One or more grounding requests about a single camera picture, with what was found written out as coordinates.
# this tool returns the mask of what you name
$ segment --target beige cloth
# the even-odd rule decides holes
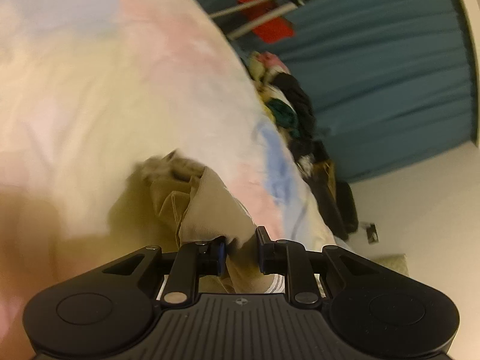
[[[212,169],[172,152],[141,168],[161,224],[160,246],[175,251],[188,242],[226,237],[226,273],[202,278],[203,292],[264,293],[274,275],[257,263],[255,224]]]

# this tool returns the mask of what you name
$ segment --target beige wall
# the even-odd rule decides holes
[[[450,356],[480,359],[480,151],[472,143],[352,185],[361,221],[349,244],[366,257],[406,254],[410,276],[446,293],[461,325]]]

